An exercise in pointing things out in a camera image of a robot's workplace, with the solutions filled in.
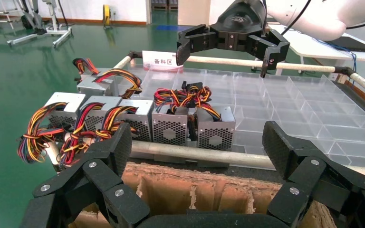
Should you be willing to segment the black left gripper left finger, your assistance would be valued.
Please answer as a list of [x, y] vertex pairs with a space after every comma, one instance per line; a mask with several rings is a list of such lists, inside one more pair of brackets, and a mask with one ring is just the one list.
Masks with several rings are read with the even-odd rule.
[[113, 228], [139, 226], [150, 209], [122, 180], [131, 149], [130, 125], [122, 123], [111, 138], [93, 143], [76, 164], [33, 190], [20, 226], [66, 228], [92, 204]]

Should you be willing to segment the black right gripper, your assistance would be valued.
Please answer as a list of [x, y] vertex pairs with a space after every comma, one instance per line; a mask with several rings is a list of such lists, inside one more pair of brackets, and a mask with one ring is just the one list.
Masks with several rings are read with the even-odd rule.
[[262, 61], [260, 77], [285, 61], [290, 43], [276, 30], [265, 34], [266, 9], [259, 0], [234, 1], [211, 25], [186, 29], [178, 34], [176, 64], [181, 66], [191, 53], [209, 49], [246, 50]]

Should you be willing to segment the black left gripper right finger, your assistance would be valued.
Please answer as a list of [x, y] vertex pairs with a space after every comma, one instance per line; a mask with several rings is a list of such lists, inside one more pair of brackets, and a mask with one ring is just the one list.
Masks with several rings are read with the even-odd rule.
[[284, 180], [267, 214], [297, 227], [316, 201], [365, 228], [365, 175], [329, 159], [311, 141], [286, 134], [275, 121], [264, 124], [262, 144]]

